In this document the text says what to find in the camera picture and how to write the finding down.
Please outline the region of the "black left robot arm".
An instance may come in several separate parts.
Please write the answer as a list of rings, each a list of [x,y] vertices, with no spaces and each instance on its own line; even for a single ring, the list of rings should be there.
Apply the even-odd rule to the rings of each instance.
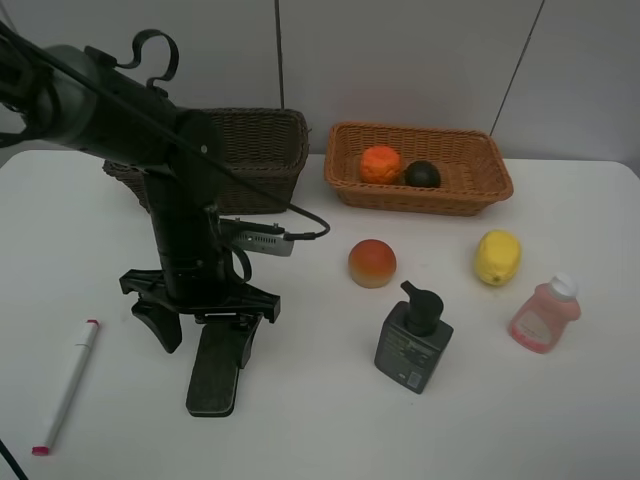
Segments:
[[[181,315],[202,323],[220,317],[224,361],[245,366],[259,322],[275,320],[280,305],[250,285],[251,265],[235,240],[242,225],[219,217],[231,173],[220,162],[211,118],[176,107],[157,78],[132,81],[104,52],[41,49],[8,28],[1,31],[1,101],[25,123],[2,135],[3,146],[43,139],[142,174],[161,267],[121,277],[122,291],[139,296],[133,314],[168,352],[181,343]]]

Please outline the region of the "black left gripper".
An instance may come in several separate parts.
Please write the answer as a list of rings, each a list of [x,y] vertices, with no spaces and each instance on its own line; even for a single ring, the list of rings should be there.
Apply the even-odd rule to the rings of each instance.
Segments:
[[[225,287],[215,287],[213,292],[206,291],[202,298],[191,295],[180,300],[169,294],[161,270],[129,270],[119,279],[119,284],[123,294],[138,294],[138,300],[131,308],[133,316],[151,330],[169,354],[182,342],[178,314],[199,319],[212,315],[242,315],[239,324],[240,369],[244,369],[251,358],[262,317],[274,323],[281,309],[278,295],[234,282],[227,283]]]

